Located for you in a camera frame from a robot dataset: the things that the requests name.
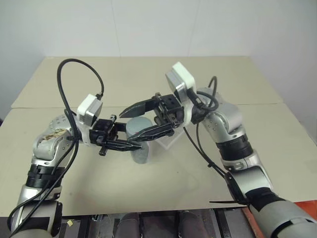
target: white wall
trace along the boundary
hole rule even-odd
[[[316,0],[0,0],[0,118],[44,56],[251,56],[316,134]]]

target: table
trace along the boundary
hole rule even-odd
[[[55,79],[63,59],[46,58],[41,63],[0,127],[0,192],[4,194],[0,216],[7,216],[16,205],[27,178],[34,139],[63,113]],[[274,191],[291,201],[317,198],[313,189],[317,148],[248,57],[80,59],[94,66],[105,81],[101,118],[118,115],[155,92],[171,93],[164,73],[178,60],[194,75],[198,87],[217,75],[218,91],[240,108],[249,140]],[[62,80],[74,110],[88,92],[96,93],[100,87],[88,70],[72,63],[63,70]],[[153,119],[153,113],[146,116]],[[191,125],[188,129],[194,135],[195,128]],[[207,154],[221,165],[217,148],[203,127],[201,138]],[[108,151],[101,157],[98,151],[97,147],[80,146],[62,182],[63,215],[232,206],[209,203],[232,198],[224,180],[207,167],[184,135],[168,151],[151,142],[151,158],[144,165],[133,162],[130,152]]]

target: robotic arm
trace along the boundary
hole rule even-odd
[[[164,118],[159,121],[158,126],[154,126],[157,129],[155,138],[165,135],[160,133],[160,127],[171,125],[169,134],[172,135],[173,128],[186,126],[189,121],[193,124],[202,122],[219,149],[223,166],[228,170],[224,178],[232,197],[237,203],[249,206],[264,234],[268,238],[316,237],[316,221],[297,205],[273,192],[272,183],[260,158],[248,141],[238,107],[223,101],[219,95],[213,97],[210,88],[202,88],[196,92],[194,78],[180,63],[174,65],[166,77],[176,101],[179,102],[170,105],[169,112],[175,110],[176,115],[181,116],[176,117],[173,114],[172,118],[176,118],[176,121],[172,121],[166,110],[154,108],[157,117]],[[211,100],[215,104],[212,110],[206,108],[207,105],[211,106]],[[120,117],[144,114],[145,111],[139,110],[143,103],[144,101],[128,107]],[[130,139],[151,140],[151,135],[152,128],[144,129]]]

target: beige table surface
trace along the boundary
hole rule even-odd
[[[275,192],[291,201],[317,199],[317,148],[283,104],[239,105],[251,144],[257,149]],[[123,108],[103,108],[101,118]],[[30,167],[32,144],[62,109],[12,109],[0,127],[0,216],[16,205]],[[193,134],[194,127],[189,127]],[[201,128],[206,152],[220,165],[216,146]],[[231,199],[225,182],[183,135],[168,151],[152,142],[147,164],[129,152],[80,146],[63,179],[64,215],[225,207],[210,200]]]
[[[56,70],[66,58],[45,58],[13,103],[13,108],[63,107],[56,84]],[[260,74],[249,57],[79,57],[101,75],[106,88],[104,106],[126,107],[160,92],[170,94],[165,73],[180,61],[191,72],[198,87],[218,77],[218,91],[235,104],[271,104],[282,99]],[[62,84],[71,107],[77,107],[88,93],[100,91],[99,81],[88,68],[67,64]]]

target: gray cup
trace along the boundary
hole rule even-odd
[[[139,131],[152,126],[152,122],[144,117],[132,118],[125,126],[127,139]],[[148,141],[139,142],[142,145],[142,149],[131,151],[133,160],[138,164],[145,164],[150,156],[150,143]]]

